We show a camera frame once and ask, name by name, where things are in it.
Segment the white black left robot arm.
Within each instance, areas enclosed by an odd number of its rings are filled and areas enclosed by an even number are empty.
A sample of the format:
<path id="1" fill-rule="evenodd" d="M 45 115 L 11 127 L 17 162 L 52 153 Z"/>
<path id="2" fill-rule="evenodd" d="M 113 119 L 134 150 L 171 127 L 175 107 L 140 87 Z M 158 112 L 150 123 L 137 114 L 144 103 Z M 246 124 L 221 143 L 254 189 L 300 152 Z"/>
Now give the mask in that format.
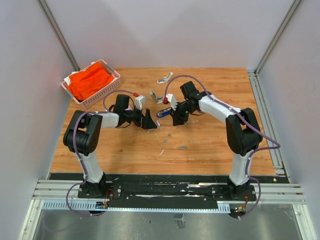
<path id="1" fill-rule="evenodd" d="M 100 164 L 96 149 L 101 129 L 122 128 L 123 124 L 135 125 L 144 130 L 156 129 L 150 110 L 143 113 L 145 95 L 119 94 L 115 104 L 104 111 L 76 110 L 64 133 L 63 144 L 74 153 L 83 172 L 83 182 L 79 184 L 79 198 L 103 198 L 112 187 L 106 183 L 106 176 Z"/>

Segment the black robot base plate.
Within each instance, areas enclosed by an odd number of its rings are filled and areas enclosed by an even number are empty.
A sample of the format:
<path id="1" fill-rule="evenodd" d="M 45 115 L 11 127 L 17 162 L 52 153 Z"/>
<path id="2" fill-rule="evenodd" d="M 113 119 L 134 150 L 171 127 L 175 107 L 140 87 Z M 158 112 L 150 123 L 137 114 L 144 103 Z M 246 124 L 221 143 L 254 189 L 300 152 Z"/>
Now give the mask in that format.
<path id="1" fill-rule="evenodd" d="M 52 173 L 44 189 L 46 196 L 69 202 L 70 200 L 97 200 L 105 205 L 115 199 L 128 198 L 202 198 L 234 205 L 235 211 L 243 211 L 248 204 L 261 200 L 262 184 L 249 180 L 244 197 L 233 199 L 228 193 L 227 176 L 158 175 L 158 174 L 105 174 L 112 190 L 102 198 L 79 198 L 80 173 Z"/>

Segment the grey white stapler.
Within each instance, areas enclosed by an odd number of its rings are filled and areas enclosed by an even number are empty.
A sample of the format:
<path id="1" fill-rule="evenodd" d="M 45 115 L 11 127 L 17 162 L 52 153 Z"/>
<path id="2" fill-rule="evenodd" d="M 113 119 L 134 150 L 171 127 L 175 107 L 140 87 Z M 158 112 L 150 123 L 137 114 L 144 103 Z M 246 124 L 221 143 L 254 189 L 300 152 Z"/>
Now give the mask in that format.
<path id="1" fill-rule="evenodd" d="M 155 92 L 152 91 L 152 90 L 149 92 L 149 94 L 150 94 L 151 98 L 154 100 L 154 102 L 155 102 L 156 104 L 162 104 L 162 103 L 163 103 L 163 99 L 164 99 L 163 96 L 157 96 L 157 95 L 155 94 Z"/>

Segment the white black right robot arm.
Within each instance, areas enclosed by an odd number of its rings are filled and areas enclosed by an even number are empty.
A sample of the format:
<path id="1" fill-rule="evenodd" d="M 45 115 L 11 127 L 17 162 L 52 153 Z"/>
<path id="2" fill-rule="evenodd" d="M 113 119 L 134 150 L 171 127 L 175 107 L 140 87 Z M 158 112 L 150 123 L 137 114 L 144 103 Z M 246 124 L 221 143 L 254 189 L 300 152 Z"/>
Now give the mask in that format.
<path id="1" fill-rule="evenodd" d="M 173 125 L 184 125 L 189 115 L 195 111 L 209 114 L 225 124 L 227 144 L 233 152 L 226 193 L 232 200 L 243 198 L 250 185 L 251 154 L 258 149 L 262 141 L 255 112 L 251 108 L 232 107 L 206 89 L 200 92 L 192 81 L 180 86 L 180 90 L 184 97 L 183 102 L 177 101 L 173 94 L 167 92 L 163 97 L 163 103 L 170 104 Z"/>

